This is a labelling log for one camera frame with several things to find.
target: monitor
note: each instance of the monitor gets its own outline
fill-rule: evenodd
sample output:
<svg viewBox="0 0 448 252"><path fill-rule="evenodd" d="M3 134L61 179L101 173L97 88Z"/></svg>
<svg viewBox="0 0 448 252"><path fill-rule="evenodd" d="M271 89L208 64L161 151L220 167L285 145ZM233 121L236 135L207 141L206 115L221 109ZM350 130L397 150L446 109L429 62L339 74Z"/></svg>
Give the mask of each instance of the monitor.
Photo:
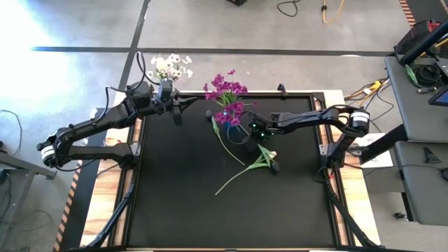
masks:
<svg viewBox="0 0 448 252"><path fill-rule="evenodd" d="M428 100L430 105L448 106L448 85L442 87L437 94Z"/></svg>

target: concrete floor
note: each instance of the concrete floor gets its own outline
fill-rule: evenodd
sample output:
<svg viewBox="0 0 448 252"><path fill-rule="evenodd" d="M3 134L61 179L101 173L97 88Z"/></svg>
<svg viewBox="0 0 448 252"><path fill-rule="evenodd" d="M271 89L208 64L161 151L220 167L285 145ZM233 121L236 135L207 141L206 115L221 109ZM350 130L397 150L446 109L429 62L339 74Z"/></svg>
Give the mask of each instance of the concrete floor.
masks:
<svg viewBox="0 0 448 252"><path fill-rule="evenodd" d="M41 164L36 143L58 127L85 120L90 110L104 106L104 86L118 87L127 53L29 52L29 46L131 46L144 0L13 1L0 3L0 27L10 40L2 40L2 91L0 109L16 112L23 126L19 158ZM318 1L298 3L297 17L280 14L273 0L248 0L237 8L224 0L152 0L146 14L139 47L152 48L258 48L294 50L392 51L410 28L398 1L348 0L340 19L321 21ZM339 3L329 3L329 15ZM283 6L293 11L292 6ZM19 18L13 22L8 16ZM217 73L236 69L238 78L252 90L271 90L279 83L290 90L338 89L349 94L386 76L381 57L195 55L193 78L176 83L180 90L200 90ZM140 78L135 64L128 83ZM382 97L395 103L391 88ZM376 100L372 116L389 107ZM400 124L395 108L377 121L383 130ZM15 121L0 114L0 139L14 150ZM15 230L9 248L30 246L51 251L71 182L72 173L59 173L54 181L37 176L25 202L22 223L34 227L53 224L36 232ZM448 227L404 223L391 217L403 210L395 194L371 195L382 244L389 248L443 251Z"/></svg>

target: magenta flower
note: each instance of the magenta flower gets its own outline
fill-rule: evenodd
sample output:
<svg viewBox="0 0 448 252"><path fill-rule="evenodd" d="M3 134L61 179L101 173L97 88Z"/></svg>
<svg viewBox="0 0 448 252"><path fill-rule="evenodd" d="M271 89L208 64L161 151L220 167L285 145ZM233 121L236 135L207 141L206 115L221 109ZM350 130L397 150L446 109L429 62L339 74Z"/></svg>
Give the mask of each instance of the magenta flower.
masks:
<svg viewBox="0 0 448 252"><path fill-rule="evenodd" d="M231 70L227 74L232 75L235 70ZM212 80L211 84L215 90L210 90L207 83L204 84L205 99L214 100L216 103L224 107L220 113L216 113L214 118L216 122L231 126L240 124L239 117L244 111L244 102L239 101L239 95L248 93L247 87L241 85L239 82L226 81L225 77L218 74Z"/></svg>
<svg viewBox="0 0 448 252"><path fill-rule="evenodd" d="M237 126L239 123L239 118L233 118L233 120L230 121L230 126Z"/></svg>

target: metal bracket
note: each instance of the metal bracket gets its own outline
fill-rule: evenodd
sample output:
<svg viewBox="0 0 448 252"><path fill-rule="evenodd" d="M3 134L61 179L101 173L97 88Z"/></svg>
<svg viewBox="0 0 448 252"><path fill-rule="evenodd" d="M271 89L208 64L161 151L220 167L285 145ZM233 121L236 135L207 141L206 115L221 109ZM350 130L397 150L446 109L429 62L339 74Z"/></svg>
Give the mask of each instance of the metal bracket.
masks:
<svg viewBox="0 0 448 252"><path fill-rule="evenodd" d="M280 83L279 86L277 87L277 91L281 92L282 99L286 99L286 97L288 96L285 85L283 85L282 83Z"/></svg>
<svg viewBox="0 0 448 252"><path fill-rule="evenodd" d="M328 145L327 144L319 144L319 150L321 151L321 155L326 156L328 153Z"/></svg>

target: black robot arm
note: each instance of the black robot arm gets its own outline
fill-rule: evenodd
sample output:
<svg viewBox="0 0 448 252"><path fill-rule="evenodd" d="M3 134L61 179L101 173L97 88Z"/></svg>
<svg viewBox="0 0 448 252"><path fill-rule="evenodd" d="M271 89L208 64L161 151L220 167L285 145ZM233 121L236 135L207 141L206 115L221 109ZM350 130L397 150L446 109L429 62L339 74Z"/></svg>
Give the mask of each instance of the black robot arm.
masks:
<svg viewBox="0 0 448 252"><path fill-rule="evenodd" d="M348 114L347 123L340 118L344 113ZM253 114L253 121L249 125L252 129L252 137L264 140L274 134L288 134L301 127L317 125L332 125L342 132L341 137L328 144L326 159L328 164L341 167L344 163L345 151L357 137L364 137L369 132L370 114L363 108L340 105L331 106L323 111L306 113L271 113L269 120Z"/></svg>
<svg viewBox="0 0 448 252"><path fill-rule="evenodd" d="M182 111L191 105L196 97L173 91L170 82L161 82L154 91L146 82L127 86L126 98L117 106L105 111L100 117L77 125L59 128L46 141L37 145L43 163L49 167L62 167L71 160L112 159L121 168L134 164L134 154L127 143L115 146L73 146L74 142L108 129L122 129L135 123L137 118L171 112L174 123L182 125Z"/></svg>

